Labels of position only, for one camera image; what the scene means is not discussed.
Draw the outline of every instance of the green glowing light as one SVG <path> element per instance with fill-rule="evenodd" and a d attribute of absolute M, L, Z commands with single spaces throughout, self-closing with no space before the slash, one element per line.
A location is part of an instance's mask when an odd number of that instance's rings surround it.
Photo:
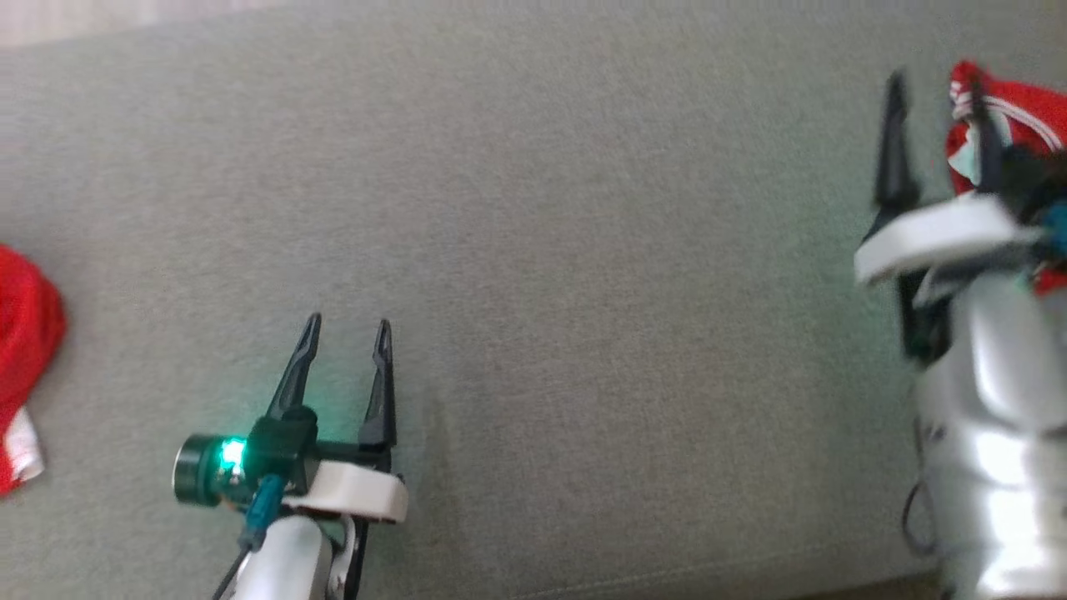
<path fill-rule="evenodd" d="M 222 454 L 222 464 L 240 469 L 241 460 L 244 458 L 244 440 L 232 439 L 222 443 L 220 449 Z"/>

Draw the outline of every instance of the robotic arm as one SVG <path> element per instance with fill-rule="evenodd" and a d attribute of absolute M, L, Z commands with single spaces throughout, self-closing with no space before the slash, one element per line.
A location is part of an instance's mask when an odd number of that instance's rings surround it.
<path fill-rule="evenodd" d="M 393 336 L 382 320 L 357 443 L 319 441 L 304 386 L 322 318 L 307 320 L 267 413 L 244 438 L 193 435 L 178 451 L 179 502 L 244 514 L 241 553 L 212 600 L 355 600 L 371 522 L 400 523 L 408 490 L 391 473 L 396 445 Z M 331 539 L 323 523 L 339 522 Z"/>
<path fill-rule="evenodd" d="M 1067 270 L 1065 159 L 1001 147 L 978 81 L 971 92 L 981 183 L 921 205 L 904 79 L 890 79 L 856 278 L 895 279 L 921 463 L 904 527 L 939 558 L 942 598 L 1067 598 L 1067 287 L 1035 286 Z M 930 543 L 908 531 L 917 499 Z"/>

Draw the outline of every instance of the gray couch cushion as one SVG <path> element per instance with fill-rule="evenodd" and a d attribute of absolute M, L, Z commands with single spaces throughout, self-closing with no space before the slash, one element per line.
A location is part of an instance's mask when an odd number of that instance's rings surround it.
<path fill-rule="evenodd" d="M 66 296 L 4 501 L 15 598 L 206 597 L 182 507 L 306 315 L 351 438 L 395 328 L 408 523 L 365 598 L 775 598 L 922 568 L 890 295 L 854 288 L 881 84 L 946 191 L 946 76 L 1056 83 L 1058 3 L 289 7 L 9 50 L 0 238 Z"/>

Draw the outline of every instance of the stitching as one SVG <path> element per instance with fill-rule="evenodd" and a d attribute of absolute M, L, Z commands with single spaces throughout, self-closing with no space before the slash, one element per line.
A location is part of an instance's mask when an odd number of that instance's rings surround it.
<path fill-rule="evenodd" d="M 857 541 L 846 541 L 841 543 L 816 543 L 811 546 L 803 546 L 796 550 L 791 550 L 789 552 L 778 552 L 775 554 L 767 554 L 765 556 L 760 556 L 757 558 L 746 558 L 739 560 L 710 560 L 707 563 L 698 563 L 696 565 L 689 565 L 686 567 L 659 569 L 657 571 L 650 571 L 648 573 L 641 573 L 637 575 L 624 575 L 621 578 L 609 579 L 604 581 L 580 583 L 575 585 L 564 585 L 560 587 L 554 587 L 551 589 L 544 589 L 541 591 L 520 594 L 515 596 L 509 596 L 508 600 L 532 600 L 535 598 L 544 598 L 546 596 L 554 596 L 561 594 L 568 594 L 568 595 L 583 594 L 585 596 L 594 596 L 599 594 L 606 594 L 608 591 L 612 591 L 615 590 L 615 588 L 618 588 L 621 585 L 648 582 L 649 580 L 656 580 L 656 579 L 665 580 L 667 578 L 684 575 L 696 571 L 704 571 L 704 570 L 722 571 L 723 569 L 727 569 L 729 567 L 736 567 L 742 565 L 754 565 L 758 563 L 767 563 L 786 556 L 805 554 L 813 550 L 825 550 L 828 548 L 851 548 L 851 547 L 862 546 L 871 541 L 883 540 L 883 539 L 885 539 L 883 536 L 878 536 L 878 537 L 870 537 Z"/>

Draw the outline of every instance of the blue cable connector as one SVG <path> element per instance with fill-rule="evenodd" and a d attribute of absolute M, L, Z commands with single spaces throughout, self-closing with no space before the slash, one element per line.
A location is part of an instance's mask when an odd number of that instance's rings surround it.
<path fill-rule="evenodd" d="M 1049 209 L 1045 225 L 1052 230 L 1052 246 L 1067 256 L 1067 200 L 1061 200 Z"/>
<path fill-rule="evenodd" d="M 267 539 L 267 527 L 277 518 L 285 494 L 285 479 L 280 475 L 267 475 L 259 483 L 259 489 L 244 514 L 244 528 L 237 538 L 241 550 L 258 552 Z"/>

